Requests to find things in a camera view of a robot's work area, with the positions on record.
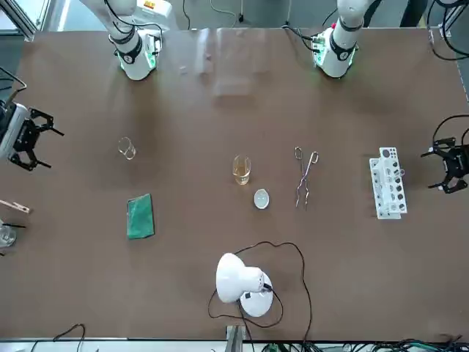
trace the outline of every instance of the green sponge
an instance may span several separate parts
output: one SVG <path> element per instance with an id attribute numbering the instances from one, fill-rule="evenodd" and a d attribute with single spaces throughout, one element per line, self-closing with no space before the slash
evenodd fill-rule
<path id="1" fill-rule="evenodd" d="M 131 199 L 127 203 L 127 237 L 146 238 L 155 234 L 153 227 L 152 196 Z"/>

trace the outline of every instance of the brown table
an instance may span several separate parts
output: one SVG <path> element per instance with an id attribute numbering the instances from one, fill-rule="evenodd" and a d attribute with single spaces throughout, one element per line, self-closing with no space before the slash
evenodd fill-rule
<path id="1" fill-rule="evenodd" d="M 53 165 L 1 167 L 0 195 L 34 208 L 0 208 L 27 231 L 0 258 L 0 336 L 51 337 L 85 323 L 91 337 L 224 338 L 207 301 L 224 252 L 293 241 L 306 257 L 314 340 L 440 340 L 469 333 L 469 191 L 426 186 L 443 177 L 420 159 L 436 125 L 467 112 L 457 66 L 436 59 L 417 29 L 365 30 L 342 80 L 313 69 L 283 30 L 171 33 L 160 71 L 125 77 L 104 32 L 39 34 L 26 45 L 18 101 L 56 118 L 37 155 Z M 460 136 L 467 121 L 448 124 Z M 132 161 L 117 151 L 129 136 Z M 309 209 L 295 209 L 295 146 L 317 150 Z M 369 158 L 397 147 L 409 213 L 376 219 Z M 237 153 L 253 163 L 235 184 Z M 254 209 L 256 189 L 271 203 Z M 151 193 L 156 235 L 125 236 L 126 201 Z M 243 254 L 273 280 L 281 324 L 255 339 L 296 340 L 308 303 L 294 250 Z M 237 313 L 235 305 L 213 305 Z M 274 321 L 277 305 L 262 321 Z"/>

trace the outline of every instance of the white lamp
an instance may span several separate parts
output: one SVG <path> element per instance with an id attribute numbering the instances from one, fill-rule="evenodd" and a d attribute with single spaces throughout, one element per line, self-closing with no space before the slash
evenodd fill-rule
<path id="1" fill-rule="evenodd" d="M 216 274 L 217 294 L 224 303 L 241 300 L 241 306 L 251 317 L 267 313 L 272 305 L 272 282 L 266 273 L 245 266 L 232 253 L 226 253 L 218 262 Z"/>

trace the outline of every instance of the lamp shade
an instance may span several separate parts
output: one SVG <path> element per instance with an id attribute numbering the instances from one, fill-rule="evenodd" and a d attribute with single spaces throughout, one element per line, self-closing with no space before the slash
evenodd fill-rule
<path id="1" fill-rule="evenodd" d="M 220 300 L 232 303 L 244 292 L 261 292 L 264 287 L 264 273 L 259 268 L 245 266 L 236 255 L 226 253 L 218 262 L 216 287 Z"/>

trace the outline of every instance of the white test tube rack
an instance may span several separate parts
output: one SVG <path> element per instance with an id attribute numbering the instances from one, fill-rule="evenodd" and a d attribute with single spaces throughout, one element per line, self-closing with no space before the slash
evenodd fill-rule
<path id="1" fill-rule="evenodd" d="M 407 213 L 402 176 L 396 148 L 380 148 L 380 157 L 369 159 L 374 204 L 378 219 L 400 219 Z"/>

